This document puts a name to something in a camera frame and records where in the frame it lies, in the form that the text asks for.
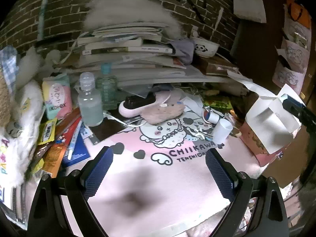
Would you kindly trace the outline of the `clear bottle with liquid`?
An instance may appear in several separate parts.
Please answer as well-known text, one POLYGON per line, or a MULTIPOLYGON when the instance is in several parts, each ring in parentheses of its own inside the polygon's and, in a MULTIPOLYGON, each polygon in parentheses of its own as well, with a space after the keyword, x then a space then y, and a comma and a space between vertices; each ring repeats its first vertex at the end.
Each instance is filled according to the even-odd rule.
POLYGON ((95 127, 103 121, 102 97, 95 87, 95 77, 91 72, 81 73, 78 104, 83 123, 95 127))

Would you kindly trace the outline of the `brown wooden drawer box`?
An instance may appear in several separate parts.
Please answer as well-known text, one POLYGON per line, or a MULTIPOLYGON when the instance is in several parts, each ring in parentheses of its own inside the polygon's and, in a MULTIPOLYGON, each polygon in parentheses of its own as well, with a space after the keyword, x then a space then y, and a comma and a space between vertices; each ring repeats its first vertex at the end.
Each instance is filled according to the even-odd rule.
POLYGON ((228 76, 228 71, 239 74, 239 68, 226 59, 214 56, 211 58, 197 57, 194 66, 204 75, 228 76))

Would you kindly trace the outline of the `purple cloth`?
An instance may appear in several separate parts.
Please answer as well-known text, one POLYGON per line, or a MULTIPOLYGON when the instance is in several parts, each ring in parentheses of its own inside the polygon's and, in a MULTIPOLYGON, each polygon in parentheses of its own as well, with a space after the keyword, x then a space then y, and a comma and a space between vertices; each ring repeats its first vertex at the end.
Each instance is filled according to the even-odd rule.
POLYGON ((183 38, 179 40, 172 40, 168 42, 174 49, 174 55, 178 57, 184 65, 190 65, 193 61, 194 50, 196 44, 193 40, 183 38))

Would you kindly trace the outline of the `stack of books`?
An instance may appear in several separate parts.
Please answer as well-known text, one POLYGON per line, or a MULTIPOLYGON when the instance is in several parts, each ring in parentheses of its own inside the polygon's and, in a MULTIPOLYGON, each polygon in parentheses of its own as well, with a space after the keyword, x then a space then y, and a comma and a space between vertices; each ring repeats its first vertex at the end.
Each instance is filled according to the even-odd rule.
POLYGON ((66 73, 111 72, 120 81, 186 76, 177 25, 130 22, 95 27, 80 34, 66 60, 66 73))

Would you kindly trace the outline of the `green bottle blue cap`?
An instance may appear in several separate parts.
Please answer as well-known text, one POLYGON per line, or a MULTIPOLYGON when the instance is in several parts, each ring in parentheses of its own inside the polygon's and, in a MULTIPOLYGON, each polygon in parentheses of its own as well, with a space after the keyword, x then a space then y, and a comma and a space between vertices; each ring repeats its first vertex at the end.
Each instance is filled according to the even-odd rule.
POLYGON ((106 111, 117 109, 117 78, 112 73, 112 64, 101 65, 101 73, 97 76, 96 87, 101 92, 102 106, 106 111))

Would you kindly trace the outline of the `white cylinder cup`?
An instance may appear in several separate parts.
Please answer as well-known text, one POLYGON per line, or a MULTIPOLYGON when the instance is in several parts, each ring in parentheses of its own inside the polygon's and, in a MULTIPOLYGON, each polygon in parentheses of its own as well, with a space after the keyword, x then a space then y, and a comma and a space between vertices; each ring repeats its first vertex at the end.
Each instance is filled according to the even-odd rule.
POLYGON ((212 131, 213 142, 222 144, 233 130, 233 125, 226 119, 220 119, 212 131))

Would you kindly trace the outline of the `pink hair brush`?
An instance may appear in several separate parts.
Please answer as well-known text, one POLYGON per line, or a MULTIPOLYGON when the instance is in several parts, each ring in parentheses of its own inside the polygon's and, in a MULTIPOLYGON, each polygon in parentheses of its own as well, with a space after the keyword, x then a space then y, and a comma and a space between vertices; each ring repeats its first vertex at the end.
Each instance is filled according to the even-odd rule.
POLYGON ((165 103, 170 97, 171 91, 149 92, 146 98, 137 95, 129 96, 120 103, 118 111, 125 118, 133 118, 139 116, 147 108, 165 103))

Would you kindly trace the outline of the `white shelf board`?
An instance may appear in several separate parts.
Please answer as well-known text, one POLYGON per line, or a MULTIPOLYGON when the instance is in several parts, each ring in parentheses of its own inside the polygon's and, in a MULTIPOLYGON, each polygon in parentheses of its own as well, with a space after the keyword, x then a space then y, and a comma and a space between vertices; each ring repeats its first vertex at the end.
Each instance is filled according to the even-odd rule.
POLYGON ((135 85, 149 85, 149 84, 167 84, 167 83, 226 83, 235 84, 233 80, 227 76, 199 76, 199 77, 185 77, 185 78, 158 78, 158 79, 137 79, 137 80, 118 80, 117 87, 123 88, 135 85))

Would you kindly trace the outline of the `pink hanging wall organizer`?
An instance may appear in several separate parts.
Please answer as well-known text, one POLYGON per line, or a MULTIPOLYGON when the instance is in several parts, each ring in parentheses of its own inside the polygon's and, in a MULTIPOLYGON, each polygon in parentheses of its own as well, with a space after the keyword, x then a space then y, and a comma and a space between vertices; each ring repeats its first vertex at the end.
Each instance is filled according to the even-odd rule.
POLYGON ((277 49, 277 64, 272 81, 282 88, 289 85, 300 94, 308 69, 312 41, 311 16, 295 0, 284 5, 283 40, 277 49))

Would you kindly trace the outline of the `blue booklet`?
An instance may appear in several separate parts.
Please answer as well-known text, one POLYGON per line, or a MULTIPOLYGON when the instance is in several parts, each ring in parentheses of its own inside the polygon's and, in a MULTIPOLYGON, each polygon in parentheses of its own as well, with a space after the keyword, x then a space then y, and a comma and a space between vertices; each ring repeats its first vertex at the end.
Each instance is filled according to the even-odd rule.
POLYGON ((81 134, 79 133, 71 159, 68 159, 68 152, 66 152, 62 159, 61 166, 62 168, 67 168, 82 161, 85 161, 88 158, 90 158, 90 154, 85 146, 81 134))

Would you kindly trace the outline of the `pink cartoon storage box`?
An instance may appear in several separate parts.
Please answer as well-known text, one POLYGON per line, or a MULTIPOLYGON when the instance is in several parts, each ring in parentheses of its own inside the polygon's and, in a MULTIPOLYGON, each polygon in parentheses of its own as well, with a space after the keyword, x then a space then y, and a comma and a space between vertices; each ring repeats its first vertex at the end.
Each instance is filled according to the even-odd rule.
POLYGON ((249 150, 256 157, 260 167, 264 167, 269 163, 272 163, 274 160, 281 159, 283 157, 283 150, 278 150, 275 153, 268 153, 265 146, 259 140, 254 131, 250 128, 247 122, 244 122, 240 127, 241 140, 246 144, 249 150))

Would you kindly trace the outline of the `white cardboard box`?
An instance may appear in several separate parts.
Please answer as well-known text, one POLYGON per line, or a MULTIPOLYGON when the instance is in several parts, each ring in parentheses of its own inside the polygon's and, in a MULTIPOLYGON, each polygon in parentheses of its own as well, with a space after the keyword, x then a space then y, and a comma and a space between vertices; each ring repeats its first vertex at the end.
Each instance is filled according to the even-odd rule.
POLYGON ((246 114, 245 121, 267 152, 273 154, 287 146, 295 138, 302 123, 283 108, 282 102, 287 95, 302 103, 297 93, 285 84, 275 95, 240 74, 228 71, 228 76, 259 96, 246 114))

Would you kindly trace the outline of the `white fluffy fur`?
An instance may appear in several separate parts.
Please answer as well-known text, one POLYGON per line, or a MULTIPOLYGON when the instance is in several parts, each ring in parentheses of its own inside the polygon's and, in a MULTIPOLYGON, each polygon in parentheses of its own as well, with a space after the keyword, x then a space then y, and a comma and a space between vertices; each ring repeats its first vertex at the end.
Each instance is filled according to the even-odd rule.
POLYGON ((151 0, 92 0, 83 23, 85 31, 110 25, 135 22, 162 23, 166 34, 172 39, 180 38, 179 22, 162 5, 151 0))

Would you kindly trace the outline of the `pink desk mat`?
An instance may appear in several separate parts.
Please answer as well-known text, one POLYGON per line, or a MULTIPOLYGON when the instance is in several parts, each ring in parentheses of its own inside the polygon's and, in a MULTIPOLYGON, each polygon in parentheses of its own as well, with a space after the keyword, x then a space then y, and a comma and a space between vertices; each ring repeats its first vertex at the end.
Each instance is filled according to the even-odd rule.
POLYGON ((105 146, 114 158, 96 194, 88 200, 109 236, 175 236, 228 206, 205 162, 214 143, 192 111, 159 126, 127 128, 98 144, 85 139, 94 158, 105 146))

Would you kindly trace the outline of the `panda ceramic bowl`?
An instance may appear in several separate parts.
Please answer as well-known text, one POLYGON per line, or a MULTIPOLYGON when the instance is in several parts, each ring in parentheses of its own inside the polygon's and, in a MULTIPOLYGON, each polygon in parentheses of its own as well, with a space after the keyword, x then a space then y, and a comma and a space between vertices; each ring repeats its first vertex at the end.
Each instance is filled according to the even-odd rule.
POLYGON ((217 43, 201 38, 192 37, 191 40, 193 40, 195 44, 195 53, 203 58, 211 58, 215 56, 218 48, 220 47, 217 43))

